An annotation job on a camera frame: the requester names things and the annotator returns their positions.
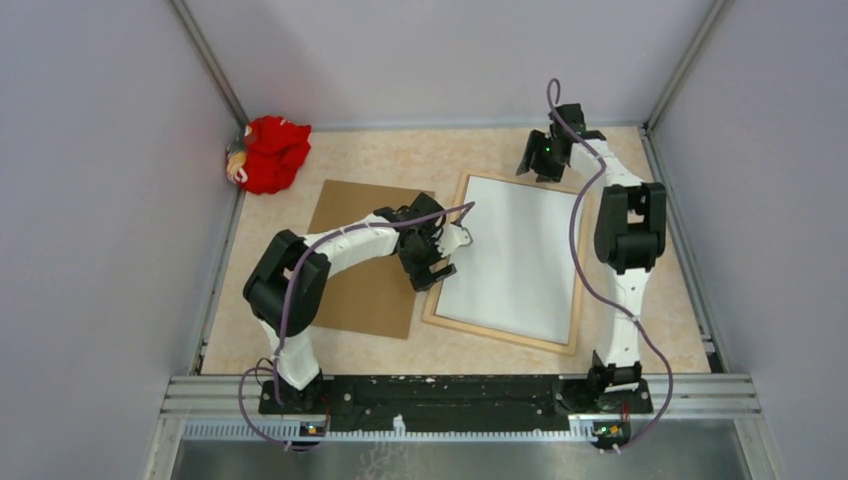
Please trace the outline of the brown backing board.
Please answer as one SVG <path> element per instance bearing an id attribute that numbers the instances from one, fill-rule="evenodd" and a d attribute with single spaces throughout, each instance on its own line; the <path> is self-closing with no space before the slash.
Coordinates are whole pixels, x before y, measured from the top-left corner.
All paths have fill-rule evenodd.
<path id="1" fill-rule="evenodd" d="M 308 231 L 324 233 L 382 207 L 395 210 L 418 195 L 414 189 L 327 180 Z M 313 336 L 356 333 L 406 340 L 415 302 L 416 293 L 397 257 L 370 260 L 329 278 L 311 325 Z"/>

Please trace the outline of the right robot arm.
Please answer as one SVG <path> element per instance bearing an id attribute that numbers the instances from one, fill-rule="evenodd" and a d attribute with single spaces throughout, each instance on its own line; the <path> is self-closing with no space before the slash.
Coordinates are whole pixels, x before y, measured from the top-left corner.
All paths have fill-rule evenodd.
<path id="1" fill-rule="evenodd" d="M 555 106 L 549 118 L 547 131 L 530 132 L 516 172 L 532 171 L 540 182 L 558 182 L 571 168 L 585 178 L 578 198 L 593 194 L 598 200 L 593 251 L 608 284 L 605 294 L 586 289 L 604 305 L 608 323 L 586 379 L 566 385 L 566 407 L 573 412 L 649 413 L 640 317 L 650 275 L 665 252 L 666 189 L 634 174 L 601 132 L 587 129 L 580 104 Z"/>

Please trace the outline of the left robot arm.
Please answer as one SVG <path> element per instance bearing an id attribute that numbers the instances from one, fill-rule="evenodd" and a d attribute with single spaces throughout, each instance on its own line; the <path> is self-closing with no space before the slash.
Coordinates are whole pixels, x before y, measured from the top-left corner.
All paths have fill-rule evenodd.
<path id="1" fill-rule="evenodd" d="M 272 398 L 280 406 L 308 413 L 319 404 L 321 369 L 309 327 L 326 284 L 365 262 L 395 256 L 416 292 L 430 290 L 456 272 L 448 258 L 472 244 L 463 225 L 468 204 L 445 209 L 419 194 L 411 204 L 383 207 L 348 225 L 323 233 L 278 232 L 243 288 L 243 297 L 261 322 L 273 349 Z"/>

